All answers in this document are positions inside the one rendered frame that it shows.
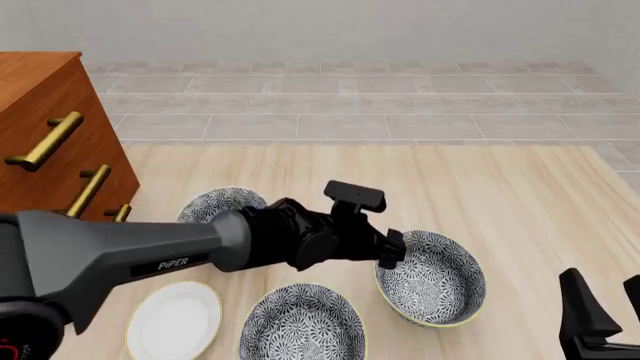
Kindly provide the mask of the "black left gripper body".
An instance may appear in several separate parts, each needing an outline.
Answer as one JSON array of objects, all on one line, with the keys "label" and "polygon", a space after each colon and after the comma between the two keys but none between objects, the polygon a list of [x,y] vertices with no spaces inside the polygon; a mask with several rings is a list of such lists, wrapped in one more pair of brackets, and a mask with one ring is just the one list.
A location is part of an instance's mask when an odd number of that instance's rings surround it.
[{"label": "black left gripper body", "polygon": [[378,251],[378,266],[387,270],[395,269],[398,263],[404,261],[406,254],[403,233],[389,229],[386,235],[378,236],[376,249]]}]

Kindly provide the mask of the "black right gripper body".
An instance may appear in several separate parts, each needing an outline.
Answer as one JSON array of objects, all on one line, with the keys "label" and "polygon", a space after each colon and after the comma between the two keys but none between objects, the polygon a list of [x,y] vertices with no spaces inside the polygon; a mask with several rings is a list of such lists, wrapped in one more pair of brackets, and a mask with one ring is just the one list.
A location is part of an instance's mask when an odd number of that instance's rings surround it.
[{"label": "black right gripper body", "polygon": [[640,360],[640,345],[610,343],[602,336],[559,335],[565,360]]}]

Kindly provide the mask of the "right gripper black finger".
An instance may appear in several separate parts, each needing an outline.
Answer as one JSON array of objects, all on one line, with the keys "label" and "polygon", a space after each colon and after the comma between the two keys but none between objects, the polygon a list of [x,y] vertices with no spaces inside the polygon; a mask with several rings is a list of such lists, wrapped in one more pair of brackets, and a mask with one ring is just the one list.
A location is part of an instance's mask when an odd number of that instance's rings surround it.
[{"label": "right gripper black finger", "polygon": [[602,308],[578,269],[559,275],[562,318],[559,339],[609,338],[622,332],[621,326]]},{"label": "right gripper black finger", "polygon": [[637,318],[640,320],[640,275],[634,275],[624,281],[623,287]]}]

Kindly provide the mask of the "black white patterned bowl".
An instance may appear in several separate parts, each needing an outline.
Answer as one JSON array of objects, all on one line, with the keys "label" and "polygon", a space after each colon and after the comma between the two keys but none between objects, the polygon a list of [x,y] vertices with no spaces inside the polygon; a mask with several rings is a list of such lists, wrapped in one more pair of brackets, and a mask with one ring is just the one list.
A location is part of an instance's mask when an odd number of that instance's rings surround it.
[{"label": "black white patterned bowl", "polygon": [[239,210],[247,206],[263,209],[266,201],[260,194],[247,188],[215,188],[198,195],[183,207],[177,223],[208,223],[220,212]]},{"label": "black white patterned bowl", "polygon": [[374,266],[375,281],[389,306],[417,326],[450,328],[473,320],[486,299],[486,281],[476,258],[441,233],[403,234],[404,260],[394,269]]},{"label": "black white patterned bowl", "polygon": [[356,308],[321,284],[267,293],[241,330],[238,360],[367,360],[365,326]]}]

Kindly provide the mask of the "white plate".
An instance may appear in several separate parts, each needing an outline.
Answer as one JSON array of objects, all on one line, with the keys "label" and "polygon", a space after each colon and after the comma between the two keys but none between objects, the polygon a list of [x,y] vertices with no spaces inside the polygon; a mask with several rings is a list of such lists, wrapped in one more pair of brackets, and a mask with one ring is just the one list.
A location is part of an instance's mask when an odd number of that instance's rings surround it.
[{"label": "white plate", "polygon": [[220,328],[222,305],[212,287],[196,281],[169,284],[132,314],[125,344],[132,360],[195,360]]}]

